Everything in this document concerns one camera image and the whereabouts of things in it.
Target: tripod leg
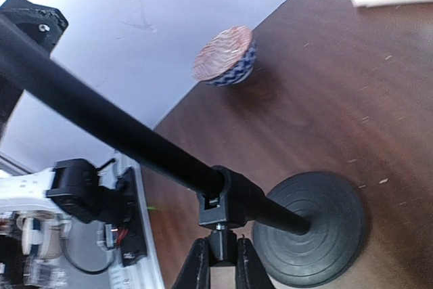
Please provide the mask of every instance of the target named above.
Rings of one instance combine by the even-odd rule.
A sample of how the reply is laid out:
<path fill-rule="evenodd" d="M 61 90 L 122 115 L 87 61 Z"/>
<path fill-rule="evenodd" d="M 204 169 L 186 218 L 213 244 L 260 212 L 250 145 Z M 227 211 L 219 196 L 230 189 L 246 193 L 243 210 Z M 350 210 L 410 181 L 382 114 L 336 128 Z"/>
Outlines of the tripod leg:
<path fill-rule="evenodd" d="M 236 289 L 275 289 L 248 238 L 237 241 Z"/>
<path fill-rule="evenodd" d="M 209 244 L 206 238 L 198 238 L 182 266 L 171 289 L 209 289 Z"/>

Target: screw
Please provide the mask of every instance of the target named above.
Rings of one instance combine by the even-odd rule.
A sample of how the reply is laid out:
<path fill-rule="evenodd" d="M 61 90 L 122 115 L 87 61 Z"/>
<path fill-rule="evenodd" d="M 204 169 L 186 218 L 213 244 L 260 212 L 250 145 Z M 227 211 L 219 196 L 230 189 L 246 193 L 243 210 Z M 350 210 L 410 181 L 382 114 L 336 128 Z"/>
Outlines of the screw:
<path fill-rule="evenodd" d="M 227 229 L 227 226 L 222 223 L 217 223 L 216 230 L 225 230 Z"/>
<path fill-rule="evenodd" d="M 45 24 L 39 24 L 39 30 L 41 32 L 48 32 L 49 31 L 49 26 L 45 25 Z"/>

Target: black stand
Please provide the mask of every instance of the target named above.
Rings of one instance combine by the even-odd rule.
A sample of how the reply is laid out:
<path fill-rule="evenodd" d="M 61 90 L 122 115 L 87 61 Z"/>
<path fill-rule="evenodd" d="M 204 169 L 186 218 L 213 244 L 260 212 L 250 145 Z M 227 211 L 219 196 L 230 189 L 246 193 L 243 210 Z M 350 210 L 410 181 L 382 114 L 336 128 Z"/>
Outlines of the black stand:
<path fill-rule="evenodd" d="M 128 267 L 147 255 L 135 172 L 127 169 L 111 190 L 99 184 L 100 170 L 84 159 L 57 162 L 53 185 L 45 195 L 82 223 L 98 220 L 127 229 L 119 246 L 122 264 Z"/>
<path fill-rule="evenodd" d="M 206 247 L 214 248 L 214 238 L 219 239 L 219 249 L 209 251 L 212 254 L 208 261 L 221 257 L 222 261 L 216 259 L 217 264 L 235 262 L 238 288 L 254 288 L 253 282 L 246 281 L 254 276 L 263 279 L 264 285 L 258 288 L 272 288 L 249 241 L 240 240 L 234 248 L 235 239 L 228 231 L 249 220 L 257 222 L 254 244 L 266 271 L 291 286 L 307 288 L 329 282 L 342 274 L 361 251 L 365 236 L 363 207 L 341 177 L 327 173 L 297 175 L 279 184 L 267 198 L 242 175 L 223 167 L 212 169 L 149 130 L 52 62 L 1 15 L 0 76 L 113 148 L 198 193 L 200 225 L 213 232 L 194 244 L 176 289 L 201 288 L 190 285 L 195 277 L 191 278 L 188 271 L 200 265 L 203 268 L 194 274 L 207 288 Z M 251 265 L 246 262 L 249 257 Z"/>

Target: black cable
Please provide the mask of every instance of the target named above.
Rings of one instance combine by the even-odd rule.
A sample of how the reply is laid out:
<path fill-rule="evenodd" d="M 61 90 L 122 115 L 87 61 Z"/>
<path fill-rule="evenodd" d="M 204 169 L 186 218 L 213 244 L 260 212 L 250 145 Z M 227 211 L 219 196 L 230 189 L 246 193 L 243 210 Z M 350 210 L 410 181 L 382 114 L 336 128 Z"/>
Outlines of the black cable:
<path fill-rule="evenodd" d="M 108 264 L 100 270 L 96 270 L 96 271 L 89 271 L 86 269 L 83 269 L 82 267 L 79 267 L 70 257 L 68 250 L 66 250 L 66 239 L 62 238 L 60 239 L 60 247 L 62 249 L 62 253 L 65 256 L 65 259 L 69 262 L 69 264 L 71 264 L 75 269 L 83 272 L 84 274 L 87 275 L 99 275 L 99 274 L 103 274 L 104 272 L 106 272 L 114 263 L 115 257 L 114 257 L 114 253 L 112 253 L 112 259 L 110 262 L 108 262 Z"/>
<path fill-rule="evenodd" d="M 107 161 L 105 164 L 103 164 L 101 167 L 98 167 L 97 169 L 96 169 L 96 171 L 97 172 L 100 172 L 100 171 L 102 171 L 104 168 L 106 168 L 108 165 L 111 165 L 111 164 L 113 164 L 113 163 L 115 163 L 116 162 L 116 159 L 115 158 L 111 158 L 109 161 Z"/>

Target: red wire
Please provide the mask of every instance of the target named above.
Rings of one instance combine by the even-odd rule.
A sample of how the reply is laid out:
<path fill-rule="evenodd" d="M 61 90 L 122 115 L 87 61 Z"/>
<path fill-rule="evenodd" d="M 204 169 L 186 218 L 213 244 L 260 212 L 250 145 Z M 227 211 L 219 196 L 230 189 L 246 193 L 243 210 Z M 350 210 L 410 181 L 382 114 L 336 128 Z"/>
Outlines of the red wire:
<path fill-rule="evenodd" d="M 119 232 L 118 232 L 118 237 L 117 237 L 116 244 L 120 245 L 120 243 L 127 236 L 127 234 L 128 234 L 128 229 L 127 228 L 120 229 Z"/>

